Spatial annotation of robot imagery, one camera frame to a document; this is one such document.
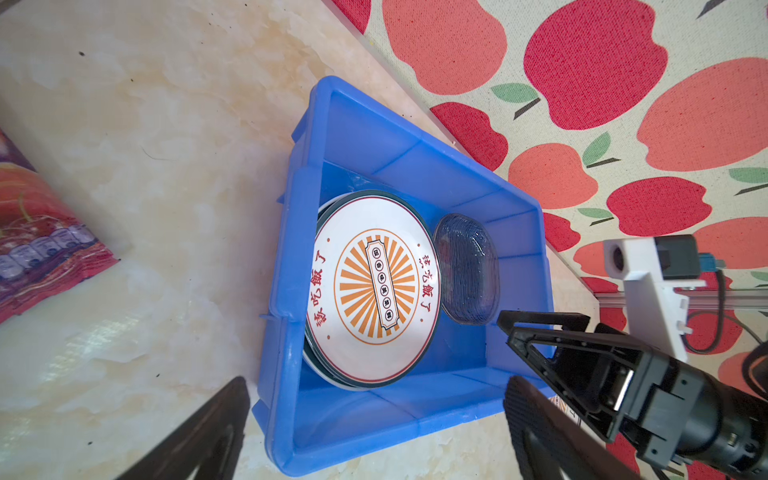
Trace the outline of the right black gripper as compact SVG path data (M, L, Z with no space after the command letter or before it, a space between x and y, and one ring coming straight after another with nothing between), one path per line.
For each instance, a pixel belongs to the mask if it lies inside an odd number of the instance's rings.
M503 310L507 346L607 443L623 436L664 468L700 459L720 434L720 400L706 375L610 327L587 333L575 312Z

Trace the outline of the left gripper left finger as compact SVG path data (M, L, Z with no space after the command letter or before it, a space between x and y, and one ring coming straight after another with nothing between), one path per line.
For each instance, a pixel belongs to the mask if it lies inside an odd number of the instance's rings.
M246 380L235 377L122 479L231 479L250 412Z

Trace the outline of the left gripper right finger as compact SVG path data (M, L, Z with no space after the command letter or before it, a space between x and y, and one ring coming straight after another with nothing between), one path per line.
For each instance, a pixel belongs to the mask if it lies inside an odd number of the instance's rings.
M524 479L638 479L530 382L512 377L504 413Z

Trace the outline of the clear glass plate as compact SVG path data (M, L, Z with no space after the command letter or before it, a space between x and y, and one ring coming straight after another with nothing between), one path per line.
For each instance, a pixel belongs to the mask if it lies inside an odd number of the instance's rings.
M489 232L478 221L451 213L439 222L434 245L444 312L461 325L490 323L499 305L500 273Z

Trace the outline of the green rimmed white plate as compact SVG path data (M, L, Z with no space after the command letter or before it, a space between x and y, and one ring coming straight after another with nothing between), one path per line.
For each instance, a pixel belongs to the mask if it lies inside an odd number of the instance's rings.
M389 271L390 237L376 209L392 203L380 190L340 195L322 205L313 246L304 355L318 375L344 389L382 386L391 374L381 347L379 274Z

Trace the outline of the orange sunburst plate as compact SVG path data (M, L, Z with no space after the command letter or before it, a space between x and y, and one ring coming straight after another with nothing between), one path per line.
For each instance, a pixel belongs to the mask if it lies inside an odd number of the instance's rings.
M327 202L310 269L304 358L329 383L390 385L437 330L441 273L425 221L403 199L367 190Z

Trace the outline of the blue plastic bin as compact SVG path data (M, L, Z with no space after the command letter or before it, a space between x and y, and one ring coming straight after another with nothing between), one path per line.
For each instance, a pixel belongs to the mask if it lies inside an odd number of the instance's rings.
M545 312L553 298L538 202L335 76L311 90L292 139L253 409L270 460L306 475L499 413L508 380L532 372L492 324L441 315L425 357L390 386L346 391L314 373L302 357L314 231L323 204L367 189L402 197L429 227L468 216L496 248L500 308Z

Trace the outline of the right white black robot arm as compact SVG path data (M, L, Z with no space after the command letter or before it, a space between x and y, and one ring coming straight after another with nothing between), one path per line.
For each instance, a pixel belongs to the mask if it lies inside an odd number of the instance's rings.
M767 476L767 403L579 313L503 311L508 346L599 438L641 460L698 461L733 479Z

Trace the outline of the purple cherry snack bag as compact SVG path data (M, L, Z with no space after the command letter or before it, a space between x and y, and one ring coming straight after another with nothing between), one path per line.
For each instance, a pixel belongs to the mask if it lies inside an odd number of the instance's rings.
M1 136L1 320L118 263L6 136Z

